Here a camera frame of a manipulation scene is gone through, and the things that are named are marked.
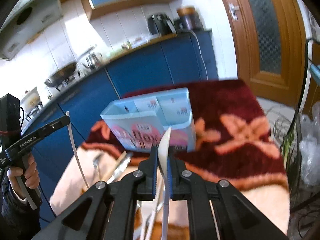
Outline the person's left hand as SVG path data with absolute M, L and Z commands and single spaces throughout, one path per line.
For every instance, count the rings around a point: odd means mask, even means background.
M 40 184 L 37 163 L 31 153 L 28 154 L 28 165 L 29 167 L 26 169 L 26 171 L 23 171 L 19 167 L 10 167 L 7 171 L 7 176 L 10 181 L 11 188 L 14 191 L 16 198 L 20 201 L 25 200 L 25 195 L 17 181 L 17 177 L 24 177 L 26 179 L 26 187 L 31 190 L 36 189 Z

